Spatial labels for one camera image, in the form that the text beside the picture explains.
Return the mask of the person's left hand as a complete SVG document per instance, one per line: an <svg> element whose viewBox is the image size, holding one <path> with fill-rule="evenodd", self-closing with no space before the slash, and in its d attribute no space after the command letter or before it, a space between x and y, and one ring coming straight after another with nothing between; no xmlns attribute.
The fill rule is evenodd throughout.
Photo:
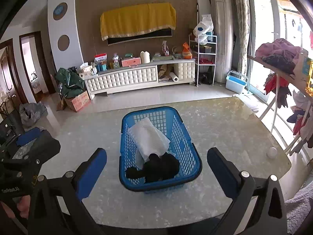
<svg viewBox="0 0 313 235"><path fill-rule="evenodd" d="M21 218L28 219L29 217L29 208L30 208L30 202L31 202L31 197L30 195L23 196L19 202L17 203L17 209L19 210ZM14 212L3 202L1 202L1 205L7 214L7 216L11 219L15 218Z"/></svg>

